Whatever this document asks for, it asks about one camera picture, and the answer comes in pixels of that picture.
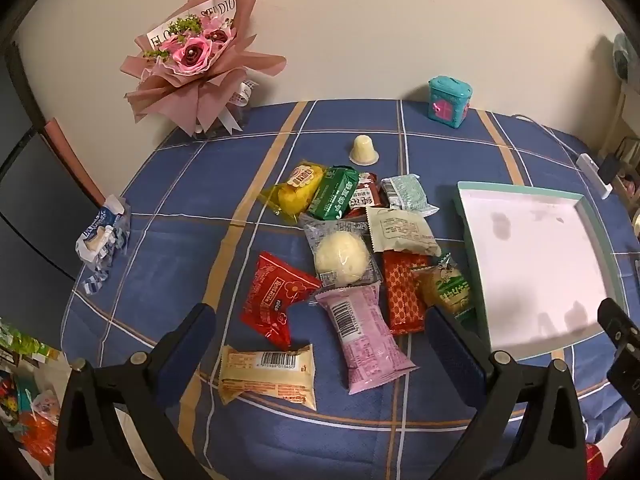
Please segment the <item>teal toy house box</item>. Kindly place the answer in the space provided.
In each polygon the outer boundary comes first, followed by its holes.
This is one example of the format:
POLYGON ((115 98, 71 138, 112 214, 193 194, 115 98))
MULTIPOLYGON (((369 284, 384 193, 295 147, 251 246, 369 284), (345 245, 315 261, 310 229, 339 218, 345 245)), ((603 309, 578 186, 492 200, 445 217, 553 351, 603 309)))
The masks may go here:
POLYGON ((468 114, 472 87, 460 79, 437 76, 428 82, 428 90, 428 118, 451 128, 459 128, 468 114))

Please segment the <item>colourful clutter on floor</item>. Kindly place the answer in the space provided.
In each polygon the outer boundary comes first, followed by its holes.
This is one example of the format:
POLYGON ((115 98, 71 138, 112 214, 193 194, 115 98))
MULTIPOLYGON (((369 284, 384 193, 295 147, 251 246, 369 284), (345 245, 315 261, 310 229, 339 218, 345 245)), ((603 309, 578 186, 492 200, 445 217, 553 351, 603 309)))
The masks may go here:
POLYGON ((60 357, 58 349, 1 321, 1 423, 17 443, 44 469, 54 464, 61 403, 50 387, 40 388, 32 368, 60 357))

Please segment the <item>mint green snack packet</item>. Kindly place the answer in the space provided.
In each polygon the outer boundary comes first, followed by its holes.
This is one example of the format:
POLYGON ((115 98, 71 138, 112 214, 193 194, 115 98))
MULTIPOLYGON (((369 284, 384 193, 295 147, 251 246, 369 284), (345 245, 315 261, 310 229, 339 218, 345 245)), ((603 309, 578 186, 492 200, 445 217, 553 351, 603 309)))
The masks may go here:
POLYGON ((427 200, 420 178, 416 174, 403 174, 384 178, 381 188, 387 198, 388 206, 420 214, 427 218, 439 212, 439 208, 427 200))

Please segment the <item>crumpled blue white wrapper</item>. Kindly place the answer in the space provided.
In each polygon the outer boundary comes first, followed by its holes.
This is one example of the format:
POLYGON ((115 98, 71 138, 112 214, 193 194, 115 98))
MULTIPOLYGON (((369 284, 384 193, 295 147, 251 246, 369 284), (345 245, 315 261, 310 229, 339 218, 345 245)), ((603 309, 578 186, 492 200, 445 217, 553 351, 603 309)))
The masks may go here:
POLYGON ((87 295, 102 288, 110 276, 114 258, 127 251, 130 218, 130 206, 122 196, 107 196, 93 222, 76 240, 76 254, 90 271, 82 282, 87 295))

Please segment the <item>pink flower bouquet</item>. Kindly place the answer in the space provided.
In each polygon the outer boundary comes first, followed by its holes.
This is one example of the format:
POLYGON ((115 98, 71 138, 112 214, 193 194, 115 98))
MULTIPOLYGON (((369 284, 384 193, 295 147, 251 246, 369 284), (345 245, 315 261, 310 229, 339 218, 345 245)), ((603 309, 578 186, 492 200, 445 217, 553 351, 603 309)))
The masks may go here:
POLYGON ((120 71, 137 79, 125 96, 134 119, 162 116, 194 136, 221 127, 241 131, 251 72, 277 76, 281 55, 253 52, 250 17, 257 0, 188 0, 143 35, 120 71))

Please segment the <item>teal rimmed white tray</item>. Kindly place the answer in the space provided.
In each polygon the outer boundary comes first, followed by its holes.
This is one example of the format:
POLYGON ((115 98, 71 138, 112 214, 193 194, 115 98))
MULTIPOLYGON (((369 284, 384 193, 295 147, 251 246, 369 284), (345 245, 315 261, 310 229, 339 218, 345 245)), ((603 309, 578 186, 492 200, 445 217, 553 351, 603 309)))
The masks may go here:
POLYGON ((491 349, 524 360, 598 336, 598 307, 626 294, 602 220, 582 194, 461 181, 477 325, 491 349))

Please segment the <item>brown milk biscuit packet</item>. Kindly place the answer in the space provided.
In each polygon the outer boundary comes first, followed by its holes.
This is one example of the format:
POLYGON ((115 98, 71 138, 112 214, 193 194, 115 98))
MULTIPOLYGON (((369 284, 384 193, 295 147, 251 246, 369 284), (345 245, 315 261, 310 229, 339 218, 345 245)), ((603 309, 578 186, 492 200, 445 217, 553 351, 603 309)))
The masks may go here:
POLYGON ((352 198, 349 200, 345 218, 354 218, 366 213, 367 207, 385 207, 386 201, 378 187, 378 177, 373 172, 362 172, 352 198))

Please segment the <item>yellow snack packet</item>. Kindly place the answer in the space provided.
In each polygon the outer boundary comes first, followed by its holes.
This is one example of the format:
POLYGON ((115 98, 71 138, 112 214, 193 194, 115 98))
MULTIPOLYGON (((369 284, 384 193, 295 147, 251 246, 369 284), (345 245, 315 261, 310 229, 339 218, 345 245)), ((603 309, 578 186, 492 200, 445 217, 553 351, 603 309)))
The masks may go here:
POLYGON ((277 217, 288 224, 296 224, 314 199, 326 166, 302 160, 282 182, 263 188, 260 200, 277 217))

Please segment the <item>beige barcode cake packet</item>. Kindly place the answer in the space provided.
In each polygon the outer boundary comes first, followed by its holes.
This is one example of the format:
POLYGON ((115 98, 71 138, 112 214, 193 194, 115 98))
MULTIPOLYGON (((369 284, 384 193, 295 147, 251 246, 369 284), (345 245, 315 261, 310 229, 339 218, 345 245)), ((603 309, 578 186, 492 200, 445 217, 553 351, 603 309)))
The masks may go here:
POLYGON ((224 405, 248 392, 317 409, 312 344, 296 351, 238 351, 224 346, 220 362, 218 394, 224 405))

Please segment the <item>orange red patterned packet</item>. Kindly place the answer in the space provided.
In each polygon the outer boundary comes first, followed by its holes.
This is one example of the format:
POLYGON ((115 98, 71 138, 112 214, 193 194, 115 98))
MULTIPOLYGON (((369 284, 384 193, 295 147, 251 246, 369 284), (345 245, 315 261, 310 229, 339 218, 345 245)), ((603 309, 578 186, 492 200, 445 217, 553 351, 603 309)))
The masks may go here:
POLYGON ((413 252, 383 252, 388 326, 395 336, 424 330, 425 306, 413 270, 426 268, 430 259, 413 252))

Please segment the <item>black power adapter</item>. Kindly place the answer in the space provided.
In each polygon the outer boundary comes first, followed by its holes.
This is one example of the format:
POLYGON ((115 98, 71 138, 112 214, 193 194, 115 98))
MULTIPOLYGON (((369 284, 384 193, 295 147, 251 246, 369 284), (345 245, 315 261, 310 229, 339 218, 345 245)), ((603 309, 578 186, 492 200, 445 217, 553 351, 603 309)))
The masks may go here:
POLYGON ((620 172, 622 161, 613 153, 607 154, 598 169, 598 176, 605 185, 611 184, 620 172))

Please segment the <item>cream paper snack packet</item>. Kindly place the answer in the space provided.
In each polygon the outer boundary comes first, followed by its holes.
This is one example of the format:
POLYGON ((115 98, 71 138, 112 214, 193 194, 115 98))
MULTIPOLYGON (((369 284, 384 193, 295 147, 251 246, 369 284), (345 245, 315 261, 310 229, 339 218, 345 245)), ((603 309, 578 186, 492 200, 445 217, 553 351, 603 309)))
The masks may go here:
POLYGON ((442 248, 420 214, 401 209, 368 207, 367 220, 374 252, 412 252, 434 257, 442 255, 442 248))

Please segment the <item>red flower snack packet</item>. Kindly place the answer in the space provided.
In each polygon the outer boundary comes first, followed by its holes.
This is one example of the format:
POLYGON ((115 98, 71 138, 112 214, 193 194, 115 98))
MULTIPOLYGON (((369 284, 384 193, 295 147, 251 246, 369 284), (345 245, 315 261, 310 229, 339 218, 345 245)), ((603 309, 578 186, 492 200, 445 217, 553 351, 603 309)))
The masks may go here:
POLYGON ((250 291, 242 307, 241 321, 264 336, 279 350, 291 348, 286 311, 306 301, 321 286, 318 278, 261 252, 258 255, 250 291))

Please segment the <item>green striped candy packet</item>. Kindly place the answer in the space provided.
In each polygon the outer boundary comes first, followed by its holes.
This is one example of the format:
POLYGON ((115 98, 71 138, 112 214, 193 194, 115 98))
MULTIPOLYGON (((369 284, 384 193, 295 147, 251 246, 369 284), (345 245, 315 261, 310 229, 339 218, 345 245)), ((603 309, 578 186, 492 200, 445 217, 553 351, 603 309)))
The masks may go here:
POLYGON ((415 268, 411 273, 425 307, 442 307, 456 318, 473 309, 470 283, 451 254, 443 255, 431 266, 415 268))

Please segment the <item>clear round bun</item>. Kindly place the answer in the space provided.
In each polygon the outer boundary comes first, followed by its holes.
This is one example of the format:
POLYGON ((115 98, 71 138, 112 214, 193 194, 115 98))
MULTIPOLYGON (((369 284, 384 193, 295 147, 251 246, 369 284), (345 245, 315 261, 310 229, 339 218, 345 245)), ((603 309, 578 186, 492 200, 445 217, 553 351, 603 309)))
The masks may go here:
POLYGON ((326 289, 370 285, 382 280, 367 222, 300 217, 314 270, 326 289))

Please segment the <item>pink snack packet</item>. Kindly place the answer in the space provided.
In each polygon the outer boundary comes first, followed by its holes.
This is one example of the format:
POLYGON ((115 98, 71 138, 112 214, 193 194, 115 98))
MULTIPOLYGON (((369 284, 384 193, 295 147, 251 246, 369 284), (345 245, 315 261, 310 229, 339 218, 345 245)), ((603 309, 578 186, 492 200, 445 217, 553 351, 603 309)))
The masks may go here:
POLYGON ((316 296, 337 332, 348 373, 348 393, 381 387, 418 367, 402 352, 384 321, 380 283, 326 290, 316 296))

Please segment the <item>small pudding cup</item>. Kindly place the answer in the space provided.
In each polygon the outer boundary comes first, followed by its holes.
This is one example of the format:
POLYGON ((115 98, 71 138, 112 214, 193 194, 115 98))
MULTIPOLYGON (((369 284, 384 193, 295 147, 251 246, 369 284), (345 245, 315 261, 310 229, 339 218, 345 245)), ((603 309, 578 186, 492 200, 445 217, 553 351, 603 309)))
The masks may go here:
POLYGON ((378 151, 370 136, 360 134, 352 142, 349 160, 358 166, 372 166, 378 162, 378 151))

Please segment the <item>black cabinet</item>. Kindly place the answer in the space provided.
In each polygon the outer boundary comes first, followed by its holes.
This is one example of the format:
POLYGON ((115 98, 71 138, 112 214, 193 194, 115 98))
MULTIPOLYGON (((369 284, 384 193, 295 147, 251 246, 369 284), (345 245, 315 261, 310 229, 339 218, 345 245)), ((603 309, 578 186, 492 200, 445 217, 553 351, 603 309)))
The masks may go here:
POLYGON ((60 348, 76 238, 98 208, 49 142, 14 42, 1 53, 0 211, 1 317, 60 348))

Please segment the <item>white power strip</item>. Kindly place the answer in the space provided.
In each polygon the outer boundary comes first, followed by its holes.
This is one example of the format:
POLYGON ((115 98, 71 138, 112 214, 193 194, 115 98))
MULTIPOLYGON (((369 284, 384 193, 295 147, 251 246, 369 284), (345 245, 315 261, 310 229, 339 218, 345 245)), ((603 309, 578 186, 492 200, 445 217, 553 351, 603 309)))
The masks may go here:
POLYGON ((582 153, 578 155, 576 165, 596 189, 600 199, 606 200, 611 195, 613 187, 611 183, 605 183, 600 177, 596 162, 587 153, 582 153))

